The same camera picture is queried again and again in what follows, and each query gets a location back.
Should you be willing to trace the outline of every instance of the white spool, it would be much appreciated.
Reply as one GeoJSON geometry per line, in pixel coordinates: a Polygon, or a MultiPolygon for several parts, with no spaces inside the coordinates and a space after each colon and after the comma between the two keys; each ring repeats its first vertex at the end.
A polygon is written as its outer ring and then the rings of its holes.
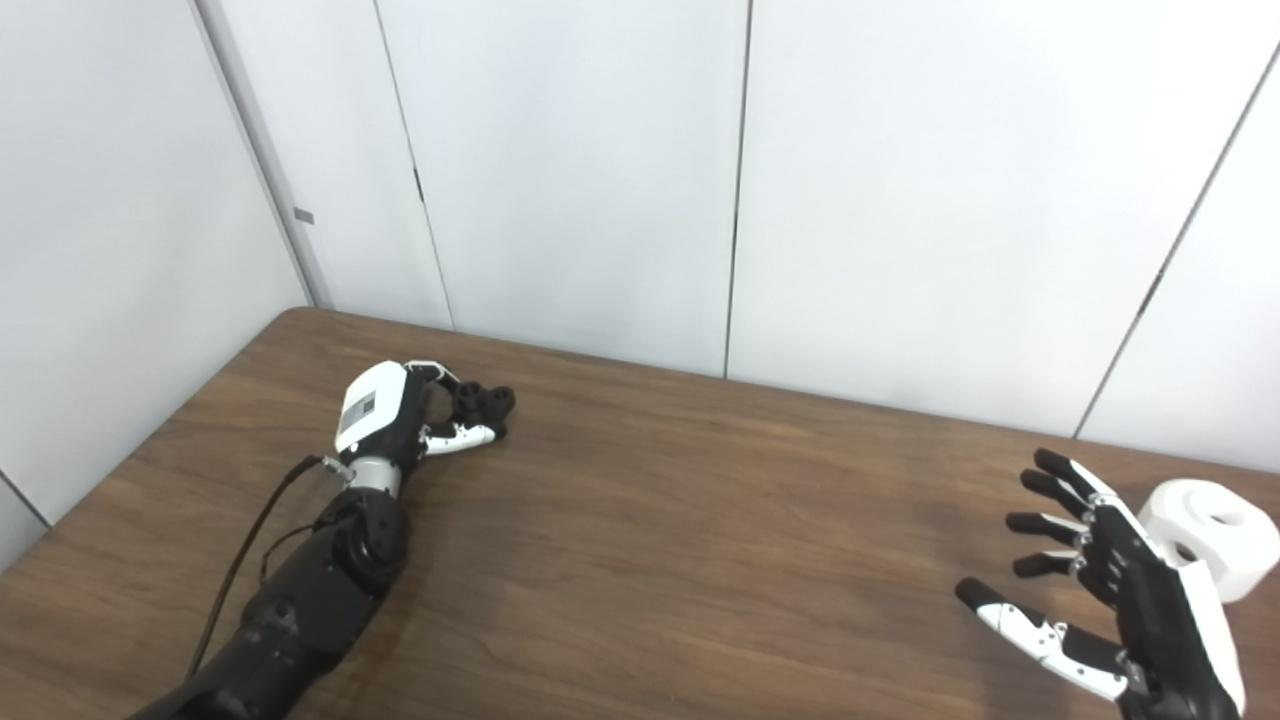
{"type": "Polygon", "coordinates": [[[1271,518],[1217,483],[1161,483],[1138,520],[1174,565],[1203,560],[1222,602],[1249,594],[1280,561],[1280,530],[1271,518]]]}

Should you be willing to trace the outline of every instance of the robotic hand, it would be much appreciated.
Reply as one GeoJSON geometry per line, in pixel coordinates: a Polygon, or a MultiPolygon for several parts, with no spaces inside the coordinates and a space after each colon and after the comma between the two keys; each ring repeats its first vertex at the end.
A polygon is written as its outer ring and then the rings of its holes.
{"type": "Polygon", "coordinates": [[[338,459],[308,456],[284,477],[223,580],[187,680],[131,720],[288,715],[347,655],[404,569],[408,518],[398,501],[401,479],[428,456],[502,438],[515,404],[511,388],[463,383],[428,360],[379,363],[356,378],[338,421],[338,459]],[[434,389],[452,397],[444,423],[426,419],[434,389]],[[311,534],[270,578],[264,557],[262,587],[244,606],[239,629],[201,666],[223,598],[262,521],[285,487],[317,464],[342,478],[343,489],[312,524],[298,528],[311,534]]]}
{"type": "Polygon", "coordinates": [[[1036,465],[1042,471],[1025,470],[1023,486],[1079,521],[1010,512],[1010,530],[1073,547],[1015,560],[1014,574],[1075,578],[1116,611],[1120,644],[1050,621],[974,578],[960,580],[956,596],[1044,669],[1116,702],[1126,720],[1239,720],[1244,683],[1206,564],[1167,561],[1115,491],[1074,460],[1039,450],[1036,465]]]}

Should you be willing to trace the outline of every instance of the black cable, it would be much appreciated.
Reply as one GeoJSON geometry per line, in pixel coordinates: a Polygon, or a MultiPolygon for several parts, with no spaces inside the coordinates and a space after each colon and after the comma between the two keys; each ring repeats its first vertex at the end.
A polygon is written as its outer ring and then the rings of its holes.
{"type": "Polygon", "coordinates": [[[239,570],[241,564],[244,561],[244,555],[248,553],[248,548],[253,544],[253,539],[257,537],[257,532],[262,529],[262,523],[266,521],[266,516],[271,514],[275,507],[276,501],[284,495],[285,488],[293,484],[293,480],[302,477],[311,468],[320,464],[320,457],[315,455],[307,455],[301,462],[293,466],[292,470],[285,473],[284,478],[280,479],[280,484],[276,486],[271,497],[266,500],[266,505],[262,506],[262,511],[257,514],[257,519],[253,520],[253,527],[248,529],[248,534],[244,536],[244,542],[241,544],[239,551],[236,552],[236,559],[232,560],[230,568],[227,569],[227,575],[223,578],[223,587],[218,588],[218,596],[214,598],[214,606],[209,610],[209,620],[205,621],[205,632],[200,634],[200,643],[196,644],[196,652],[191,657],[191,666],[187,667],[187,679],[189,680],[196,670],[200,670],[200,662],[205,659],[205,650],[209,648],[209,639],[214,634],[214,625],[218,624],[218,615],[223,611],[223,603],[227,601],[227,592],[232,589],[232,580],[236,579],[236,573],[239,570]]]}
{"type": "Polygon", "coordinates": [[[292,530],[275,538],[275,542],[271,543],[271,547],[266,548],[266,552],[262,553],[262,565],[260,565],[257,569],[257,584],[261,585],[266,583],[266,561],[271,557],[271,553],[275,552],[275,548],[280,547],[282,544],[284,544],[284,541],[292,538],[298,533],[305,533],[307,530],[319,530],[324,525],[325,523],[321,523],[319,520],[315,523],[307,523],[306,525],[298,525],[297,528],[293,528],[292,530]]]}

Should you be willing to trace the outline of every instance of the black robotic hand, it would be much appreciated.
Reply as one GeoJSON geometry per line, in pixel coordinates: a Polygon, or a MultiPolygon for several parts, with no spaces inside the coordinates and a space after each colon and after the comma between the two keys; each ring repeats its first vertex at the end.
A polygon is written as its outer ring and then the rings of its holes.
{"type": "Polygon", "coordinates": [[[1079,521],[1010,512],[1015,533],[1073,550],[1014,561],[1014,574],[1070,575],[1116,611],[1120,643],[1014,603],[974,578],[956,596],[1044,669],[1116,702],[1126,720],[1238,720],[1244,684],[1231,630],[1203,561],[1166,559],[1129,507],[1093,473],[1048,450],[1023,486],[1056,500],[1079,521]]]}

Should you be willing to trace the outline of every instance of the wooden table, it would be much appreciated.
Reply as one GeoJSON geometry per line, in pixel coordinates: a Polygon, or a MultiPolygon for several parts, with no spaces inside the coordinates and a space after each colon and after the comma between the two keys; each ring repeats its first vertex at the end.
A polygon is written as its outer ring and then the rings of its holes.
{"type": "MultiPolygon", "coordinates": [[[[394,323],[282,315],[0,579],[0,715],[123,717],[180,682],[270,488],[330,450],[343,389],[383,359],[516,388],[507,439],[425,465],[411,565],[293,717],[1117,717],[1006,646],[951,594],[966,574],[1114,629],[1047,547],[1018,483],[1039,446],[1135,506],[1224,482],[1280,516],[1274,475],[394,323]]],[[[289,491],[257,556],[335,491],[289,491]]],[[[1280,583],[1228,609],[1249,716],[1280,715],[1280,583]]]]}

